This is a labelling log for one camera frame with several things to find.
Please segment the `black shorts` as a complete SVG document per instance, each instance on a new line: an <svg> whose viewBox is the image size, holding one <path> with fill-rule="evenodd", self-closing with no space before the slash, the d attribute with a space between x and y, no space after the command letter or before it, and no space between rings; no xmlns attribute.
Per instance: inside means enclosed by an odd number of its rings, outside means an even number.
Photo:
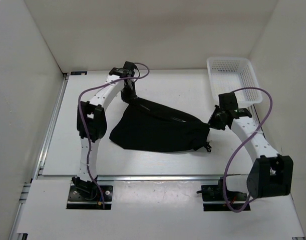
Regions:
<svg viewBox="0 0 306 240"><path fill-rule="evenodd" d="M143 98L128 103L109 139L125 150L173 153L205 148L210 127L199 118Z"/></svg>

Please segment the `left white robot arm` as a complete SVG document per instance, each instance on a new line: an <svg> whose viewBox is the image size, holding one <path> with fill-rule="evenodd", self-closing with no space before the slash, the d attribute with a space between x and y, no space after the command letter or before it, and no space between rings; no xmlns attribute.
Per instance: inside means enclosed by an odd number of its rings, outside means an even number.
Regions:
<svg viewBox="0 0 306 240"><path fill-rule="evenodd" d="M77 108L77 131L81 140L81 157L78 174L72 182L86 200L97 196L97 152L101 139L107 131L106 110L113 98L120 93L136 95L135 80L140 78L138 67L125 62L122 68L114 67L102 86L93 87L80 93Z"/></svg>

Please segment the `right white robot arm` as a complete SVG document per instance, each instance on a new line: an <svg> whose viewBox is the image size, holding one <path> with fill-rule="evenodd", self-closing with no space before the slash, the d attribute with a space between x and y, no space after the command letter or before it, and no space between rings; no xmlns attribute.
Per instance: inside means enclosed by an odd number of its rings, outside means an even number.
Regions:
<svg viewBox="0 0 306 240"><path fill-rule="evenodd" d="M259 133L248 109L238 106L235 93L219 95L219 104L208 122L211 128L224 130L229 128L240 140L237 148L245 148L252 161L249 174L229 175L224 170L222 184L217 193L223 200L228 200L235 192L249 194L254 199L287 196L290 194L293 160L281 155Z"/></svg>

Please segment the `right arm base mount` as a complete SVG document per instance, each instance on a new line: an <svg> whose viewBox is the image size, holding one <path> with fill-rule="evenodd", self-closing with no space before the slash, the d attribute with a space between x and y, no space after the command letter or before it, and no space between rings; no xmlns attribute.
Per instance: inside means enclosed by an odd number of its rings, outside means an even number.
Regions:
<svg viewBox="0 0 306 240"><path fill-rule="evenodd" d="M204 212L229 212L222 191L222 178L217 183L202 184L196 192L202 197ZM247 202L247 194L238 191L226 191L227 199L232 208L239 210Z"/></svg>

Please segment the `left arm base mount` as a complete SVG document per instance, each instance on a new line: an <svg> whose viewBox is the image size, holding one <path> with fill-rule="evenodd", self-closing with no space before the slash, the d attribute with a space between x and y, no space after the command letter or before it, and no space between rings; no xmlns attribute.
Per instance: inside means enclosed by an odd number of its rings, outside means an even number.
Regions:
<svg viewBox="0 0 306 240"><path fill-rule="evenodd" d="M69 210L111 210L113 186L101 185L101 191L92 181L72 177L67 197Z"/></svg>

